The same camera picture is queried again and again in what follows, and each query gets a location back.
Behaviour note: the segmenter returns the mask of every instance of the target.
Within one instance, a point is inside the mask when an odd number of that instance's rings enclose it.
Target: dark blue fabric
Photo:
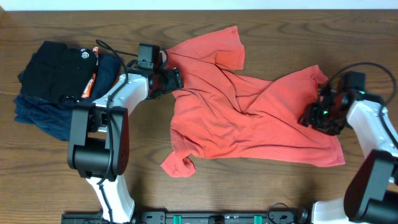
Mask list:
[[[107,93],[120,69],[120,62],[110,55],[98,55],[98,74],[89,99],[82,102],[92,102]],[[35,124],[45,133],[62,141],[69,141],[72,109],[76,105],[72,102],[50,103],[34,96],[19,94],[14,100],[17,105],[15,121]]]

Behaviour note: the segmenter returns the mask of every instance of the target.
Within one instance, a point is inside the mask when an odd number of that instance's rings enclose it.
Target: orange shirt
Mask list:
[[[298,124],[318,97],[318,83],[327,81],[317,65],[274,82],[235,75],[228,70],[241,70],[244,63],[236,26],[187,40],[168,53],[169,67],[178,67],[184,80],[184,88],[173,92],[174,151],[161,165],[170,176],[195,172],[190,154],[320,167],[345,163],[336,136]]]

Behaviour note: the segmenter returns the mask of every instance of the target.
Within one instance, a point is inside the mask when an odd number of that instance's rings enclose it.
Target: wire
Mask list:
[[[128,82],[129,82],[129,72],[127,70],[127,66],[126,64],[124,64],[122,58],[119,56],[118,53],[121,54],[127,54],[127,55],[133,55],[133,56],[137,56],[135,54],[130,54],[130,53],[126,53],[126,52],[121,52],[118,50],[114,50],[112,47],[110,47],[108,44],[106,44],[105,42],[103,42],[102,40],[95,40],[95,42],[100,46],[103,47],[107,50],[112,51],[112,53],[114,54],[114,56],[120,61],[123,69],[124,69],[124,73],[126,74],[126,78],[124,79],[124,82],[122,83],[122,85],[120,85],[117,89],[115,89],[113,91],[113,93],[111,93],[108,96],[107,102],[106,102],[106,119],[108,120],[108,134],[109,134],[109,161],[108,161],[108,166],[106,167],[106,171],[102,177],[102,179],[97,183],[99,185],[99,189],[101,190],[101,194],[104,198],[106,207],[108,208],[108,212],[109,212],[109,220],[110,220],[110,224],[113,223],[113,216],[112,216],[112,208],[111,205],[108,202],[108,199],[106,198],[106,194],[104,191],[104,185],[103,182],[106,180],[106,177],[108,176],[111,167],[112,167],[112,161],[113,161],[113,131],[112,131],[112,117],[111,117],[111,112],[110,112],[110,105],[111,102],[113,101],[114,96],[118,93],[118,91],[123,88]]]
[[[348,65],[347,67],[341,69],[340,71],[338,71],[336,74],[334,74],[328,81],[328,83],[326,84],[326,86],[328,88],[331,88],[331,82],[333,81],[333,79],[335,79],[338,75],[341,75],[341,73],[349,68],[352,67],[356,67],[359,65],[372,65],[375,66],[377,68],[380,68],[381,70],[385,71],[391,78],[391,82],[392,82],[392,86],[393,86],[393,90],[392,93],[390,95],[390,97],[387,99],[387,101],[385,101],[384,103],[381,104],[380,109],[379,109],[379,118],[380,118],[380,122],[383,126],[383,128],[386,130],[386,133],[388,134],[388,136],[390,137],[393,145],[395,146],[395,148],[398,148],[398,142],[395,139],[394,135],[391,133],[390,129],[387,127],[386,121],[384,120],[384,114],[383,114],[383,109],[392,101],[392,99],[395,97],[396,93],[397,93],[397,81],[394,78],[393,74],[384,66],[378,64],[378,63],[374,63],[374,62],[359,62],[359,63],[354,63],[352,65]]]
[[[293,214],[293,221],[290,222],[290,223],[287,223],[287,224],[293,224],[293,223],[296,221],[296,215],[294,214],[294,212],[292,212],[292,210],[289,208],[289,206],[287,206],[286,204],[284,204],[284,203],[282,203],[282,202],[275,203],[275,204],[273,204],[273,205],[271,206],[271,208],[268,209],[268,211],[267,211],[267,218],[268,218],[268,220],[269,220],[271,223],[273,223],[273,224],[278,224],[278,223],[274,222],[274,221],[270,218],[270,216],[269,216],[269,213],[271,212],[271,210],[272,210],[275,206],[277,206],[277,205],[283,205],[283,206],[285,206],[287,209],[289,209],[289,211],[291,212],[291,214]]]

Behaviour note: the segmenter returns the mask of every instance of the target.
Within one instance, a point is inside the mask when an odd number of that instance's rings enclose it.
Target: wooden tabletop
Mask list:
[[[13,121],[18,73],[44,40],[94,47],[102,39],[137,52],[140,42],[169,48],[237,25],[246,49],[237,73],[276,80],[318,64],[325,75],[355,62],[385,65],[398,78],[398,11],[98,11],[7,12],[0,22],[0,223],[60,223],[64,212],[101,206],[85,179],[67,165],[67,142],[34,125]],[[387,97],[389,77],[367,73],[367,91]],[[355,133],[339,137],[346,164],[319,168],[262,159],[190,157],[197,172],[174,179],[160,168],[172,151],[174,98],[142,102],[129,117],[130,158],[125,172],[140,206],[181,210],[267,210],[343,197],[364,161]],[[388,106],[398,128],[398,97]]]

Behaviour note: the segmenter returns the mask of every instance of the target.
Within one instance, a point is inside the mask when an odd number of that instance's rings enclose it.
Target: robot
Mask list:
[[[120,59],[117,51],[103,42],[99,44]],[[398,185],[398,135],[385,107],[394,95],[384,102],[380,96],[365,92],[365,74],[343,73],[366,64],[391,75],[370,62],[346,67],[332,77],[299,121],[330,135],[339,134],[345,126],[354,129],[366,160],[344,198],[315,202],[302,209],[271,211],[272,206],[264,213],[137,212],[124,178],[129,159],[128,116],[140,101],[183,88],[178,68],[166,70],[167,61],[166,50],[140,44],[137,60],[123,64],[124,73],[107,94],[91,104],[78,104],[73,110],[68,165],[94,188],[103,212],[64,214],[62,224],[398,223],[398,193],[386,190],[389,182]],[[338,76],[338,87],[332,90],[331,81]],[[106,139],[89,138],[88,132],[106,132]]]

